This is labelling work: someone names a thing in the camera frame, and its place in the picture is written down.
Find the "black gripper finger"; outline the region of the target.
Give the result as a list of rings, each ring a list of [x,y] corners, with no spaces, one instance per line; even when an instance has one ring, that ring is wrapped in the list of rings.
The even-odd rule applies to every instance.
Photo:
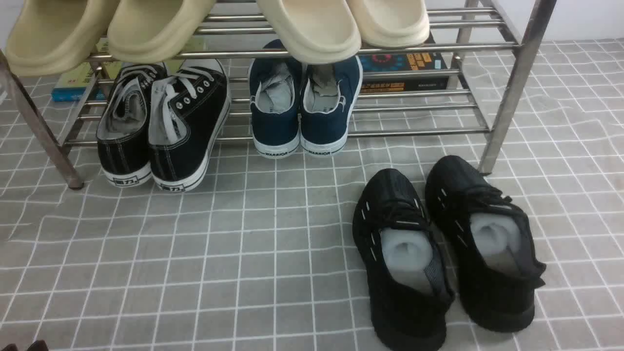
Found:
[[[15,344],[6,345],[6,347],[2,348],[1,351],[18,351],[18,348]]]

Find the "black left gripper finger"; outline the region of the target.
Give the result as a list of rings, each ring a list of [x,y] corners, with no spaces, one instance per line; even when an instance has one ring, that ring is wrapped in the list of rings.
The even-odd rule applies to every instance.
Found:
[[[44,340],[36,340],[25,351],[49,351],[49,348]]]

